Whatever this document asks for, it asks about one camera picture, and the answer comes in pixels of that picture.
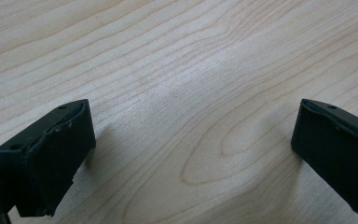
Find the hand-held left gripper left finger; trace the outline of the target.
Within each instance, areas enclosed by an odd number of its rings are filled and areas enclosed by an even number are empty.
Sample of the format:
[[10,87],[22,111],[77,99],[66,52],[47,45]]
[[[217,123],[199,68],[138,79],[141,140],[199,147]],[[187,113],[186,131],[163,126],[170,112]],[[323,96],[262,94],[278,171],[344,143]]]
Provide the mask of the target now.
[[95,148],[87,99],[60,105],[0,146],[0,202],[23,217],[52,216]]

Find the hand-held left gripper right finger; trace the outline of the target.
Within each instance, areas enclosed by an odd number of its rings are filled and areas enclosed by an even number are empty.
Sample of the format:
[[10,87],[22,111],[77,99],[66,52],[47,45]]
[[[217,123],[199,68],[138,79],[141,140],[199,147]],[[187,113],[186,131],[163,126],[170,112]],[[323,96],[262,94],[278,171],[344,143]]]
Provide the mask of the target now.
[[291,147],[358,213],[358,117],[334,105],[303,99]]

